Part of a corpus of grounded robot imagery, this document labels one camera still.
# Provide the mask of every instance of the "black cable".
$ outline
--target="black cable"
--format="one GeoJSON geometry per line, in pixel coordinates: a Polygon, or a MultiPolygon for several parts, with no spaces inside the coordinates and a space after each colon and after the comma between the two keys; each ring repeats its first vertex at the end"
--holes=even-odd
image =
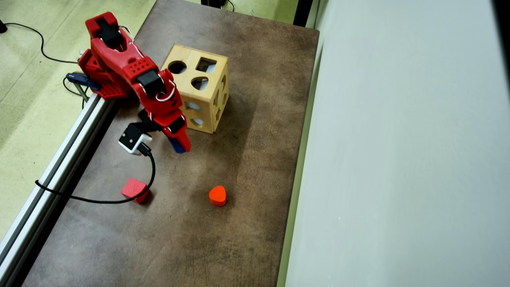
{"type": "Polygon", "coordinates": [[[52,57],[49,57],[47,56],[44,51],[43,51],[43,47],[44,47],[44,37],[42,37],[41,33],[39,33],[39,31],[35,30],[34,28],[30,28],[28,26],[25,26],[25,25],[21,25],[21,24],[18,24],[18,23],[5,23],[5,25],[18,25],[18,26],[21,26],[21,27],[25,27],[27,29],[30,29],[34,32],[36,32],[37,34],[39,34],[39,36],[41,36],[41,40],[42,40],[42,43],[41,43],[41,53],[43,56],[47,57],[48,59],[50,60],[54,60],[54,61],[57,61],[57,62],[61,62],[61,63],[70,63],[70,64],[77,64],[78,61],[75,61],[75,62],[71,62],[71,61],[64,61],[64,60],[59,60],[59,59],[55,59],[55,58],[52,58],[52,57]]]}
{"type": "Polygon", "coordinates": [[[230,3],[230,5],[232,5],[232,12],[234,12],[236,10],[236,7],[234,7],[234,4],[232,4],[232,2],[230,2],[230,0],[227,0],[227,1],[230,3]]]}
{"type": "Polygon", "coordinates": [[[172,84],[173,84],[173,85],[175,86],[175,88],[177,89],[177,84],[176,84],[174,81],[172,81],[172,80],[169,80],[169,81],[170,81],[170,82],[172,82],[172,84]]]}
{"type": "Polygon", "coordinates": [[[70,90],[70,89],[69,89],[69,88],[65,85],[65,80],[66,80],[66,79],[67,79],[67,78],[64,78],[64,79],[62,80],[62,84],[64,85],[64,88],[65,88],[66,90],[68,90],[68,91],[72,92],[72,93],[73,93],[73,94],[75,94],[75,95],[80,95],[80,94],[79,94],[79,93],[77,93],[77,92],[71,91],[71,90],[70,90]]]}
{"type": "Polygon", "coordinates": [[[47,188],[46,186],[40,184],[38,180],[35,181],[35,184],[37,184],[37,186],[42,188],[43,190],[46,190],[48,192],[51,192],[53,194],[56,194],[56,195],[59,195],[61,197],[65,197],[65,198],[71,198],[71,199],[81,200],[81,201],[90,202],[90,203],[98,203],[98,204],[120,204],[120,203],[125,203],[125,202],[132,201],[133,199],[136,199],[136,198],[144,195],[149,190],[149,188],[152,185],[152,183],[154,182],[154,177],[156,176],[156,163],[154,162],[154,157],[152,156],[152,153],[149,152],[147,154],[147,156],[150,158],[150,162],[152,164],[152,174],[150,176],[149,184],[139,194],[137,194],[137,195],[135,195],[133,197],[130,197],[130,198],[123,199],[123,200],[93,200],[93,199],[88,199],[88,198],[83,198],[83,197],[78,197],[78,196],[64,194],[64,193],[58,192],[56,190],[47,188]]]}

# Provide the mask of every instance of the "red cube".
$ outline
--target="red cube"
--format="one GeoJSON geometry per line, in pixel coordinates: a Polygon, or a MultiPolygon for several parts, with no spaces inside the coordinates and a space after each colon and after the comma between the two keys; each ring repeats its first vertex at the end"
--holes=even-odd
{"type": "MultiPolygon", "coordinates": [[[[126,198],[130,198],[142,192],[145,187],[147,187],[147,184],[134,178],[130,178],[120,193],[122,193],[122,195],[126,198]]],[[[136,201],[138,204],[142,204],[149,192],[150,190],[147,190],[143,195],[135,198],[133,201],[136,201]]]]}

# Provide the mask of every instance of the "circular hole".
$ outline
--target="circular hole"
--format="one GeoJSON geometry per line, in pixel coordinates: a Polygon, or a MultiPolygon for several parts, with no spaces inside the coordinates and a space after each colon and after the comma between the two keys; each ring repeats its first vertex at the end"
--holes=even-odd
{"type": "Polygon", "coordinates": [[[186,108],[187,109],[194,109],[194,110],[200,110],[200,106],[197,105],[196,103],[192,103],[192,102],[184,102],[184,104],[186,105],[186,108]]]}
{"type": "Polygon", "coordinates": [[[199,128],[201,128],[203,125],[203,121],[199,118],[192,118],[191,122],[199,128]]]}
{"type": "Polygon", "coordinates": [[[173,61],[170,64],[168,64],[168,69],[172,74],[182,74],[186,71],[187,67],[184,62],[173,61]]]}

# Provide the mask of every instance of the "brown table surface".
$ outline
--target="brown table surface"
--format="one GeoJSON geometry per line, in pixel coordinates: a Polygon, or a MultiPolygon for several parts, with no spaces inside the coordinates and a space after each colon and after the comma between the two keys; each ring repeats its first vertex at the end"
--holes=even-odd
{"type": "MultiPolygon", "coordinates": [[[[25,285],[276,285],[318,37],[180,0],[156,2],[136,37],[156,64],[174,43],[229,58],[231,96],[218,129],[188,130],[187,154],[152,133],[148,202],[70,200],[25,285]],[[224,207],[209,202],[216,185],[226,188],[224,207]]],[[[130,177],[149,181],[150,160],[117,143],[139,109],[124,103],[74,195],[122,199],[130,177]]]]}

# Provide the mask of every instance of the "white wall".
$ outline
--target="white wall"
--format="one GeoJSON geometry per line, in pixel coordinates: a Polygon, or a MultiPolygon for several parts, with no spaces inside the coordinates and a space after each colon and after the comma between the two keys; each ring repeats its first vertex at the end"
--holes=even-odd
{"type": "Polygon", "coordinates": [[[320,5],[287,286],[509,286],[510,101],[490,2],[320,5]]]}

